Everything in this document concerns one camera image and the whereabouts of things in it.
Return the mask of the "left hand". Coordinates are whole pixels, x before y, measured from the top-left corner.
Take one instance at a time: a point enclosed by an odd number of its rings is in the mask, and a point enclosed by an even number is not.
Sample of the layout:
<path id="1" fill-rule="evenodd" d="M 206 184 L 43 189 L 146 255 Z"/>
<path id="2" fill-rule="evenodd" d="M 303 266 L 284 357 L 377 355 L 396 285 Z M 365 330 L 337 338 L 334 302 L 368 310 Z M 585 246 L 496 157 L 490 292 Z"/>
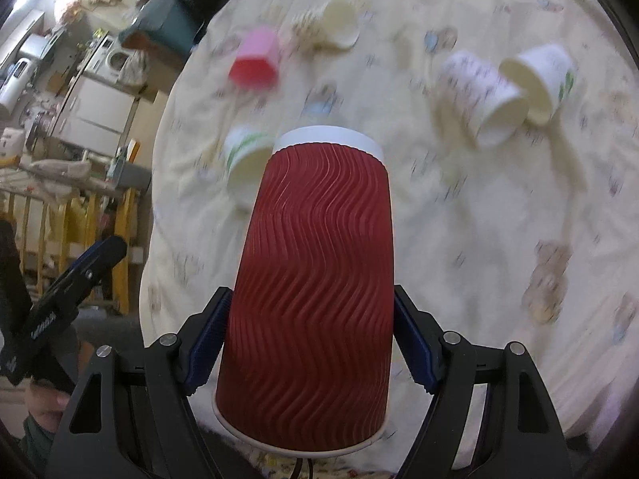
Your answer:
<path id="1" fill-rule="evenodd" d="M 56 433 L 69 403 L 70 395 L 54 388 L 49 382 L 31 380 L 25 403 L 35 422 L 49 433 Z"/>

